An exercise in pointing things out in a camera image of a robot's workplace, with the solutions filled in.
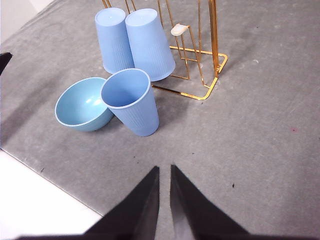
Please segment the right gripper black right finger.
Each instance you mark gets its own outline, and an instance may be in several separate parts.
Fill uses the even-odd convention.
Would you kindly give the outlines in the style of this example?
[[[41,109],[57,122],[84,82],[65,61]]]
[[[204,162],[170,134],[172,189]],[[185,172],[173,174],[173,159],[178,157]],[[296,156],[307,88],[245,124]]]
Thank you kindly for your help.
[[[251,234],[209,201],[174,164],[170,208],[176,240],[311,240],[308,236]]]

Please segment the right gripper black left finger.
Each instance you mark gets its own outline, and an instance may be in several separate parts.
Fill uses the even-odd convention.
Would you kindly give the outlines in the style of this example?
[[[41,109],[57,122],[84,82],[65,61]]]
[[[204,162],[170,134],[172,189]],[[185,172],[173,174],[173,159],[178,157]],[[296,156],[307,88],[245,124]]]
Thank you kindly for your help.
[[[19,240],[153,240],[160,205],[160,168],[154,166],[136,187],[83,234],[20,236]]]

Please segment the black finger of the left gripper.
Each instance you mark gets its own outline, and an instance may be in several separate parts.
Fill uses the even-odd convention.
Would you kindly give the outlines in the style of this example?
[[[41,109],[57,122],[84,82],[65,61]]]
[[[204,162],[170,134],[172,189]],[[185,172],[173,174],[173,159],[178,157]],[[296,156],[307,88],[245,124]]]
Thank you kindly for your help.
[[[13,55],[10,52],[4,52],[0,54],[0,75],[6,68],[7,64],[10,62],[12,56]]]

